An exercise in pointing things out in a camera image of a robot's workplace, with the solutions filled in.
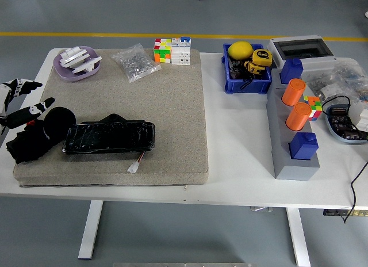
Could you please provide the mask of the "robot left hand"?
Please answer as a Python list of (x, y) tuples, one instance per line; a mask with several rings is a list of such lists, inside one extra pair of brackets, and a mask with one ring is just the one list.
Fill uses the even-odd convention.
[(8, 106), (14, 97), (30, 94), (42, 85), (40, 82), (18, 78), (1, 84), (1, 135), (5, 128), (14, 129), (35, 120), (55, 102), (55, 99), (51, 97), (38, 104), (7, 114)]

